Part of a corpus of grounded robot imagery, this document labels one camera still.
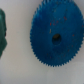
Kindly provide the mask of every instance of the white background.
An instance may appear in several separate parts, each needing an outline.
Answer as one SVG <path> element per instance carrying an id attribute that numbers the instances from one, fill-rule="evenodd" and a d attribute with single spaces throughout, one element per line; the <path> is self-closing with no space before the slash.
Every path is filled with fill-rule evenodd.
<path id="1" fill-rule="evenodd" d="M 0 0 L 6 13 L 8 42 L 0 59 L 0 84 L 84 84 L 84 44 L 76 57 L 61 67 L 43 65 L 33 54 L 31 21 L 41 1 Z M 84 0 L 75 2 L 84 15 Z"/>

